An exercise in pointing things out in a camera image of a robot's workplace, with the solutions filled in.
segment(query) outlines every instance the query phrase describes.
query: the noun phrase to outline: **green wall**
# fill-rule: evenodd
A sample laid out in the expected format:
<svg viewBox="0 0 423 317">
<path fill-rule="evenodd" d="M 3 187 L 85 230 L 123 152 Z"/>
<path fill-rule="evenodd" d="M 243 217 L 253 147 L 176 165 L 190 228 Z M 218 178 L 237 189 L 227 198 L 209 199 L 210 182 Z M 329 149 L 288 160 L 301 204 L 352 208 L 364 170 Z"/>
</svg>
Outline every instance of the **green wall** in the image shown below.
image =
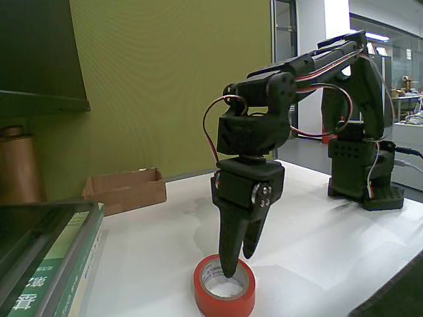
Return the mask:
<svg viewBox="0 0 423 317">
<path fill-rule="evenodd" d="M 49 199 L 79 195 L 89 174 L 212 168 L 204 110 L 271 62 L 270 2 L 71 0 L 71 10 L 92 110 L 31 123 Z M 225 109 L 208 117 L 214 139 Z"/>
</svg>

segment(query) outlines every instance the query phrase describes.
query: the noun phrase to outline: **cardboard box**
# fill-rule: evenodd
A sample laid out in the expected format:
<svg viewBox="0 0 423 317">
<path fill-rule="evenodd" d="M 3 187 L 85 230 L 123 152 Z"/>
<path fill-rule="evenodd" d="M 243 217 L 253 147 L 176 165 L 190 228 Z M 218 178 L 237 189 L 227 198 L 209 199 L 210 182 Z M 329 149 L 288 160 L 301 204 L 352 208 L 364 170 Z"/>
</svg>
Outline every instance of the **cardboard box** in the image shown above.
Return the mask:
<svg viewBox="0 0 423 317">
<path fill-rule="evenodd" d="M 159 170 L 152 168 L 89 176 L 82 196 L 103 202 L 109 216 L 166 201 L 166 186 Z"/>
</svg>

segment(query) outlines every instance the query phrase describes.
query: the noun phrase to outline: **cable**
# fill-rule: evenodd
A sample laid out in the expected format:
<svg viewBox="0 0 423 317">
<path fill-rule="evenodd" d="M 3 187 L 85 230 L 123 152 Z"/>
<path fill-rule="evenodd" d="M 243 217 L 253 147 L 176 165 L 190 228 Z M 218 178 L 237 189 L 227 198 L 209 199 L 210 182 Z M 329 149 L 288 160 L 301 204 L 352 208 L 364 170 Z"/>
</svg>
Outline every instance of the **cable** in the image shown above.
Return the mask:
<svg viewBox="0 0 423 317">
<path fill-rule="evenodd" d="M 421 159 L 423 159 L 422 153 L 420 153 L 417 150 L 411 149 L 409 147 L 395 147 L 395 151 L 399 153 L 408 154 L 408 155 L 416 155 L 417 157 L 420 157 Z"/>
<path fill-rule="evenodd" d="M 351 96 L 344 89 L 342 89 L 342 88 L 340 88 L 336 85 L 321 83 L 321 84 L 312 84 L 312 85 L 310 85 L 310 87 L 307 87 L 307 88 L 299 88 L 299 89 L 297 89 L 297 92 L 298 93 L 312 92 L 312 91 L 315 91 L 315 90 L 320 89 L 320 88 L 335 89 L 337 91 L 340 91 L 345 96 L 346 100 L 348 101 L 349 111 L 348 111 L 347 118 L 344 120 L 344 124 L 339 129 L 335 128 L 333 131 L 322 133 L 322 134 L 307 133 L 307 132 L 301 131 L 301 130 L 299 130 L 296 127 L 293 127 L 291 125 L 290 127 L 291 127 L 292 131 L 295 131 L 298 134 L 304 135 L 306 137 L 325 137 L 325 136 L 330 135 L 330 134 L 337 134 L 337 133 L 341 132 L 343 129 L 345 129 L 345 127 L 347 126 L 347 124 L 350 121 L 350 118 L 352 116 L 353 103 L 352 103 Z"/>
<path fill-rule="evenodd" d="M 348 53 L 345 56 L 342 56 L 341 58 L 338 58 L 337 60 L 333 61 L 332 63 L 329 63 L 328 65 L 325 65 L 324 67 L 321 67 L 315 71 L 312 71 L 308 74 L 298 76 L 296 78 L 297 83 L 301 81 L 309 81 L 311 79 L 315 79 L 318 76 L 326 73 L 327 71 L 330 71 L 331 69 L 334 69 L 335 67 L 341 65 L 345 61 L 349 60 L 351 57 L 354 57 L 355 55 L 359 55 L 363 51 L 363 48 L 360 48 L 359 50 L 356 50 L 354 52 Z"/>
<path fill-rule="evenodd" d="M 207 114 L 209 113 L 210 109 L 212 109 L 214 105 L 216 105 L 219 101 L 222 101 L 224 99 L 230 99 L 230 98 L 235 98 L 235 99 L 241 100 L 244 103 L 243 114 L 245 112 L 248 112 L 248 106 L 247 106 L 247 103 L 245 102 L 245 99 L 243 97 L 237 96 L 236 94 L 227 94 L 225 96 L 222 96 L 222 97 L 219 97 L 219 98 L 215 99 L 208 106 L 208 108 L 206 109 L 206 112 L 204 112 L 204 116 L 203 116 L 203 131 L 204 131 L 204 134 L 206 135 L 207 141 L 210 144 L 211 151 L 213 152 L 213 156 L 214 156 L 216 162 L 219 162 L 219 157 L 217 155 L 216 147 L 214 146 L 213 140 L 211 139 L 209 133 L 207 132 L 207 129 L 206 129 L 206 118 L 207 118 Z"/>
<path fill-rule="evenodd" d="M 401 167 L 411 167 L 415 170 L 417 170 L 418 172 L 423 174 L 423 170 L 409 162 L 406 162 L 405 160 L 394 160 L 394 164 L 397 166 L 401 166 Z"/>
<path fill-rule="evenodd" d="M 366 61 L 370 62 L 370 65 L 373 67 L 373 70 L 375 70 L 375 72 L 379 75 L 379 78 L 382 80 L 383 86 L 385 86 L 385 89 L 387 91 L 387 95 L 388 95 L 388 99 L 389 99 L 389 103 L 391 104 L 391 110 L 392 110 L 392 122 L 395 121 L 395 119 L 397 118 L 397 116 L 395 115 L 395 109 L 394 109 L 394 102 L 392 101 L 392 97 L 391 97 L 391 92 L 388 91 L 388 85 L 386 84 L 385 79 L 383 78 L 381 72 L 378 70 L 376 62 L 374 60 L 372 60 L 372 58 L 368 57 L 365 54 L 360 54 L 361 58 L 364 58 Z"/>
<path fill-rule="evenodd" d="M 380 148 L 381 148 L 381 146 L 380 146 L 380 144 L 379 144 L 379 141 L 370 141 L 370 140 L 367 140 L 368 142 L 375 142 L 376 143 L 376 148 L 377 148 L 377 150 L 376 150 L 376 158 L 375 158 L 375 161 L 373 162 L 373 164 L 372 164 L 372 166 L 371 166 L 371 168 L 370 168 L 370 170 L 369 170 L 369 174 L 367 174 L 367 193 L 369 194 L 369 198 L 373 198 L 373 192 L 372 192 L 372 190 L 371 190 L 371 186 L 370 186 L 370 176 L 371 176 L 371 173 L 373 172 L 373 169 L 375 168 L 375 166 L 376 166 L 376 163 L 377 163 L 377 159 L 379 158 L 379 152 L 380 152 Z"/>
</svg>

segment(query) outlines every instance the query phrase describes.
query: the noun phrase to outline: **cylindrical container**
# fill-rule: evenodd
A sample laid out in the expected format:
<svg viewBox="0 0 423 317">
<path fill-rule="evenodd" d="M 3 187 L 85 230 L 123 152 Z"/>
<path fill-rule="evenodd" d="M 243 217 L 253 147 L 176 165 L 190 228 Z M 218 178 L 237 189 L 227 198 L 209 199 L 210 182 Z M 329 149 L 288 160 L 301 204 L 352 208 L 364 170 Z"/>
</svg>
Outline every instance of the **cylindrical container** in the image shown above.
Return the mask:
<svg viewBox="0 0 423 317">
<path fill-rule="evenodd" d="M 0 202 L 46 201 L 31 135 L 22 127 L 0 129 Z"/>
</svg>

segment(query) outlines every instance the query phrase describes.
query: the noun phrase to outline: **tape roll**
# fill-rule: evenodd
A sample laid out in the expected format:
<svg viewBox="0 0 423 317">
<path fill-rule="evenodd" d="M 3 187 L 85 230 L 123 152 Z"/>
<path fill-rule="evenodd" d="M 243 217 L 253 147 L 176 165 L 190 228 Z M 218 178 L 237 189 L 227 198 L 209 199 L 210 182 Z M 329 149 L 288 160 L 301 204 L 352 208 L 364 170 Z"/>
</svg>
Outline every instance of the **tape roll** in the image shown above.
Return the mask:
<svg viewBox="0 0 423 317">
<path fill-rule="evenodd" d="M 206 317 L 245 317 L 254 308 L 256 281 L 241 260 L 234 276 L 227 279 L 219 255 L 206 257 L 194 272 L 194 288 L 198 308 Z"/>
</svg>

